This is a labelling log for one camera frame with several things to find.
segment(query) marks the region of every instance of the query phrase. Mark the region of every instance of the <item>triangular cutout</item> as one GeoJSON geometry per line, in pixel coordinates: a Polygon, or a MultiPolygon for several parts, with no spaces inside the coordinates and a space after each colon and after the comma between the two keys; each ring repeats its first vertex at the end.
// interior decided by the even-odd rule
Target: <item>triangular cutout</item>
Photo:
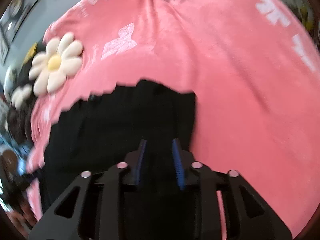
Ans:
{"type": "Polygon", "coordinates": [[[80,187],[75,187],[65,198],[65,200],[61,202],[54,213],[61,217],[72,218],[79,192],[80,187]]]}
{"type": "Polygon", "coordinates": [[[258,217],[264,214],[263,208],[252,197],[252,195],[248,192],[248,190],[245,187],[240,186],[240,192],[241,192],[242,199],[244,201],[244,206],[249,218],[258,217]]]}

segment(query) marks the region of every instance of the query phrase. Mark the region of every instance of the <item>small white flower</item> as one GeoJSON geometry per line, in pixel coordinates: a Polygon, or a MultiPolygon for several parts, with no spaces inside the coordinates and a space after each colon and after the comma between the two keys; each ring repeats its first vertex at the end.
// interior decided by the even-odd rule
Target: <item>small white flower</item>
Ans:
{"type": "Polygon", "coordinates": [[[23,88],[17,87],[12,93],[11,104],[19,110],[22,104],[30,97],[32,92],[31,85],[25,85],[23,88]]]}
{"type": "Polygon", "coordinates": [[[51,93],[60,88],[67,77],[74,76],[82,65],[83,46],[80,41],[73,41],[73,33],[66,33],[62,39],[52,38],[45,49],[32,61],[29,79],[35,78],[33,92],[36,96],[51,93]]]}

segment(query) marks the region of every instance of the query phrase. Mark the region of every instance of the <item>hand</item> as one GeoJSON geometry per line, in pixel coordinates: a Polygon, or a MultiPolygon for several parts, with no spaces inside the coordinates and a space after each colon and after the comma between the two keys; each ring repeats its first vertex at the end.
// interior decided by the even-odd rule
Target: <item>hand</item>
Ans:
{"type": "Polygon", "coordinates": [[[8,212],[7,215],[10,218],[11,222],[14,224],[14,226],[17,228],[17,230],[25,238],[28,238],[29,233],[23,227],[23,223],[28,221],[30,225],[35,226],[35,224],[37,223],[37,220],[27,200],[24,200],[20,204],[20,207],[23,211],[23,215],[21,215],[19,212],[15,210],[8,212]]]}

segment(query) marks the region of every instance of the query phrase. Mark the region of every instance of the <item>pink bedsheet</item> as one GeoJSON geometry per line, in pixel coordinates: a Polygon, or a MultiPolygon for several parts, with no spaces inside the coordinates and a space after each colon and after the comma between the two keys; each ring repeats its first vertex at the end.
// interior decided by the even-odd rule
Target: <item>pink bedsheet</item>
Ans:
{"type": "MultiPolygon", "coordinates": [[[[320,203],[319,54],[279,0],[82,0],[45,34],[72,31],[83,66],[32,114],[32,171],[61,111],[141,78],[197,95],[192,151],[239,170],[296,236],[320,203]]],[[[29,192],[41,217],[39,192],[29,192]]]]}

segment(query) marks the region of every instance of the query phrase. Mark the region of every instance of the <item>black fabric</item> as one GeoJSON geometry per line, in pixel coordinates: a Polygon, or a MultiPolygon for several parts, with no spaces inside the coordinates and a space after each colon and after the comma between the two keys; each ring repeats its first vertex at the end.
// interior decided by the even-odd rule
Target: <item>black fabric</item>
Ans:
{"type": "MultiPolygon", "coordinates": [[[[45,51],[45,44],[39,42],[36,47],[35,55],[41,51],[45,51]]],[[[7,116],[9,133],[18,145],[25,142],[33,144],[31,138],[31,114],[37,99],[33,93],[33,85],[36,80],[29,80],[29,71],[32,67],[33,58],[34,57],[31,57],[25,64],[23,64],[18,75],[17,82],[13,86],[12,90],[14,91],[17,87],[24,87],[29,84],[32,86],[31,96],[25,101],[19,110],[16,110],[15,107],[11,106],[7,116]]]]}
{"type": "MultiPolygon", "coordinates": [[[[145,80],[136,87],[116,86],[111,94],[78,101],[61,113],[51,128],[40,179],[43,211],[82,171],[106,171],[136,150],[142,138],[148,140],[148,152],[153,154],[149,162],[155,173],[160,160],[161,170],[172,166],[159,154],[171,153],[174,138],[183,149],[189,149],[194,114],[194,93],[179,94],[145,80]]],[[[155,180],[166,176],[155,176],[155,180]]]]}

